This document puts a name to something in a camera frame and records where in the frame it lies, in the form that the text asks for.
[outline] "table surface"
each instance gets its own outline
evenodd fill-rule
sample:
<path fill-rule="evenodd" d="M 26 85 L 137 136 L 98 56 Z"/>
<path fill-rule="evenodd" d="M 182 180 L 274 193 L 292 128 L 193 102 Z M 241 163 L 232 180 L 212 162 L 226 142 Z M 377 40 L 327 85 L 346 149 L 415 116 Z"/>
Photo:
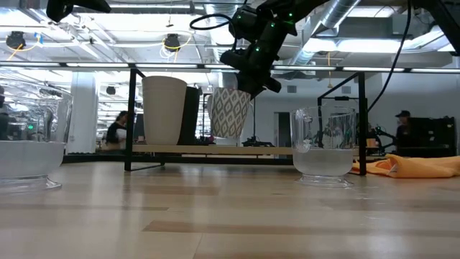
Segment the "table surface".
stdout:
<path fill-rule="evenodd" d="M 63 165 L 50 174 L 60 190 L 0 196 L 0 258 L 460 258 L 460 178 L 347 175 L 354 186 L 334 189 L 299 177 L 274 166 Z"/>

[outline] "water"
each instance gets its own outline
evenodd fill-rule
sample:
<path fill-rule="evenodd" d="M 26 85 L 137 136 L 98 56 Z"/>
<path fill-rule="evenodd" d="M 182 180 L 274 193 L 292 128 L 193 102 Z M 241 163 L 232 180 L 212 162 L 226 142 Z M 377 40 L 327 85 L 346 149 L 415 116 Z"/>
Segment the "water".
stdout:
<path fill-rule="evenodd" d="M 310 176 L 342 176 L 351 170 L 353 150 L 315 149 L 299 153 L 293 149 L 294 166 Z"/>

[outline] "white cup with gray pattern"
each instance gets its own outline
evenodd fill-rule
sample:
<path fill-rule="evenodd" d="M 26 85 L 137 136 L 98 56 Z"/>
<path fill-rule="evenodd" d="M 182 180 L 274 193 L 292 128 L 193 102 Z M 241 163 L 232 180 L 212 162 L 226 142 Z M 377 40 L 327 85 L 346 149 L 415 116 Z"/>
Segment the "white cup with gray pattern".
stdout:
<path fill-rule="evenodd" d="M 251 95 L 236 89 L 215 88 L 211 105 L 211 134 L 239 138 L 243 131 Z"/>

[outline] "black container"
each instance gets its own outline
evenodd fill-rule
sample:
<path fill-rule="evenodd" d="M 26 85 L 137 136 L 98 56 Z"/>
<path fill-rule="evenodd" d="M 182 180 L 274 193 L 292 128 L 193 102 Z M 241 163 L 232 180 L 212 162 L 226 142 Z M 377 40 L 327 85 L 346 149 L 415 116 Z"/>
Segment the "black container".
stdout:
<path fill-rule="evenodd" d="M 200 93 L 197 88 L 188 86 L 185 92 L 184 111 L 182 113 L 182 127 L 178 145 L 194 145 L 196 122 L 198 120 L 198 107 Z"/>

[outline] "yellow cloth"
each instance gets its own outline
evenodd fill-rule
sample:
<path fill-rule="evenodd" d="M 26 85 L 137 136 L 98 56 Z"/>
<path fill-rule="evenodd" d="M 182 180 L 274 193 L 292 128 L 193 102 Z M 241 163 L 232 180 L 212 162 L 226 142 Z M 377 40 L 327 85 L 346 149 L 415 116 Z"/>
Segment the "yellow cloth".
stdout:
<path fill-rule="evenodd" d="M 460 156 L 451 158 L 401 158 L 387 155 L 386 160 L 368 163 L 368 173 L 393 178 L 449 178 L 460 176 Z M 351 170 L 359 172 L 359 163 L 353 163 Z"/>

